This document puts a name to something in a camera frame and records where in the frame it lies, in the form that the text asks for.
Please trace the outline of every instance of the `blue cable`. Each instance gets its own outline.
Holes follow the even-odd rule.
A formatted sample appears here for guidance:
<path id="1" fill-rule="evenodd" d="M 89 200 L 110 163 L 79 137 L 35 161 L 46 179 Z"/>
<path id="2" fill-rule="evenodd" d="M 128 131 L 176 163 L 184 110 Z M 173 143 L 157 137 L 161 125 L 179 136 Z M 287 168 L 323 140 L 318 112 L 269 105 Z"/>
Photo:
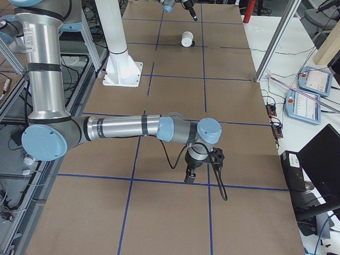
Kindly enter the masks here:
<path id="1" fill-rule="evenodd" d="M 324 232 L 325 226 L 326 226 L 327 222 L 330 220 L 330 218 L 332 218 L 334 215 L 335 215 L 335 214 L 332 214 L 332 215 L 328 216 L 327 220 L 325 220 L 325 223 L 324 223 L 324 225 L 322 226 L 322 229 L 321 229 L 321 232 L 320 232 L 318 241 L 317 241 L 317 245 L 315 246 L 314 255 L 317 255 L 317 250 L 318 250 L 319 242 L 320 242 L 320 240 L 321 240 L 321 236 L 322 236 L 322 234 L 323 234 L 323 232 Z"/>

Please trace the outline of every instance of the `black monitor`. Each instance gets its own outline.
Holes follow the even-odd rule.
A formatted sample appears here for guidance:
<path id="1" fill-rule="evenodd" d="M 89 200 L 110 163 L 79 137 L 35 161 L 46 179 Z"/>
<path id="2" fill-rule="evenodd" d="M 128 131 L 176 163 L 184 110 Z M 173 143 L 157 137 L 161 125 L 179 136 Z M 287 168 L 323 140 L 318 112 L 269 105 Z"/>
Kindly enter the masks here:
<path id="1" fill-rule="evenodd" d="M 297 158 L 326 202 L 340 199 L 340 134 L 330 124 L 299 151 Z M 333 212 L 340 220 L 340 209 Z"/>

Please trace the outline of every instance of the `office chair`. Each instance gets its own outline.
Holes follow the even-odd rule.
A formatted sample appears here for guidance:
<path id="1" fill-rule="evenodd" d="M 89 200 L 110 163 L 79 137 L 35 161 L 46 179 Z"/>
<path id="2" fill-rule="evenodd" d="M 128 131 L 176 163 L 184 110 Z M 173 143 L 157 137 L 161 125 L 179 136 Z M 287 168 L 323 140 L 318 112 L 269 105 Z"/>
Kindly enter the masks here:
<path id="1" fill-rule="evenodd" d="M 304 12 L 304 18 L 317 27 L 316 35 L 312 39 L 314 42 L 321 34 L 332 31 L 340 18 L 340 13 L 338 7 L 333 5 L 323 11 L 319 11 L 319 9 L 306 10 Z"/>

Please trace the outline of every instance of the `white desk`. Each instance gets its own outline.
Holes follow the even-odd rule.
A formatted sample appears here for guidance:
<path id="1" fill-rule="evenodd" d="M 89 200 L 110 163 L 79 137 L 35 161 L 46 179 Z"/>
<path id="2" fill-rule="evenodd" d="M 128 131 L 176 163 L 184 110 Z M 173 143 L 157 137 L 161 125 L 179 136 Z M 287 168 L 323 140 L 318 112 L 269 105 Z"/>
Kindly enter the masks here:
<path id="1" fill-rule="evenodd" d="M 274 31 L 280 21 L 279 17 L 264 17 L 264 16 L 252 16 L 251 20 L 248 24 L 244 24 L 244 28 L 246 31 L 246 35 L 248 38 L 249 46 L 251 49 L 259 49 L 266 50 L 269 42 L 274 34 Z M 277 52 L 281 53 L 298 53 L 310 49 L 314 46 L 313 42 L 309 38 L 307 32 L 302 26 L 300 20 L 298 18 L 293 18 L 288 26 L 279 46 L 277 48 Z M 275 54 L 273 59 L 271 60 L 268 70 L 271 73 L 276 73 L 281 76 L 287 76 L 290 74 L 298 73 L 302 64 L 306 60 L 308 54 L 312 50 L 298 54 L 298 55 L 282 55 Z M 257 50 L 252 50 L 252 58 L 254 61 L 255 68 L 257 69 L 261 63 L 261 60 L 264 56 L 264 52 L 260 52 Z M 313 58 L 310 58 L 306 65 L 315 66 L 317 68 L 323 68 L 325 66 L 317 66 L 315 65 Z M 297 86 L 297 81 L 294 80 L 295 76 L 291 76 L 289 78 L 281 78 L 278 76 L 273 77 L 277 78 L 280 81 L 283 81 L 289 85 L 293 84 L 293 86 Z M 285 97 L 288 89 L 279 84 L 276 84 L 274 81 L 269 81 L 270 91 L 274 92 L 278 95 Z M 332 86 L 339 87 L 335 79 L 333 79 Z M 261 82 L 261 88 L 268 91 L 268 82 Z M 276 102 L 283 102 L 283 99 L 270 95 L 275 98 Z M 328 97 L 331 100 L 339 101 L 340 91 L 332 89 L 330 92 L 330 96 Z M 279 150 L 278 153 L 281 154 L 285 150 L 299 151 L 304 145 L 306 145 L 325 125 L 331 123 L 332 126 L 340 131 L 340 115 L 338 114 L 326 114 L 322 113 L 321 115 L 321 124 L 320 125 L 311 125 L 308 123 L 304 123 L 292 118 L 289 118 L 285 112 L 283 112 L 283 105 L 277 105 L 277 114 L 278 118 L 284 124 L 283 129 L 283 139 L 279 140 Z M 335 222 L 334 229 L 340 230 L 340 222 L 336 217 L 333 217 L 332 220 Z M 303 235 L 302 240 L 305 248 L 313 253 L 316 245 L 317 237 L 309 236 L 305 237 Z M 319 246 L 318 254 L 326 254 L 327 252 L 334 252 L 339 254 L 340 252 L 340 234 L 331 232 L 331 240 L 325 240 L 324 244 L 331 243 L 329 248 L 325 248 L 325 246 Z"/>

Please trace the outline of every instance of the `white cup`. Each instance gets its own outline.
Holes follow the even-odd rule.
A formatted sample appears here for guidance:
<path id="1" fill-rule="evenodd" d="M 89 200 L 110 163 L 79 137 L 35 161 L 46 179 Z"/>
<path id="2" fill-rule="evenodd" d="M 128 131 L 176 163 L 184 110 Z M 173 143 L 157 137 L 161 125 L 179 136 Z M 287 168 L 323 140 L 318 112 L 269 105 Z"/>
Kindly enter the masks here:
<path id="1" fill-rule="evenodd" d="M 186 31 L 182 34 L 182 45 L 184 47 L 190 47 L 192 45 L 193 34 L 192 32 Z"/>

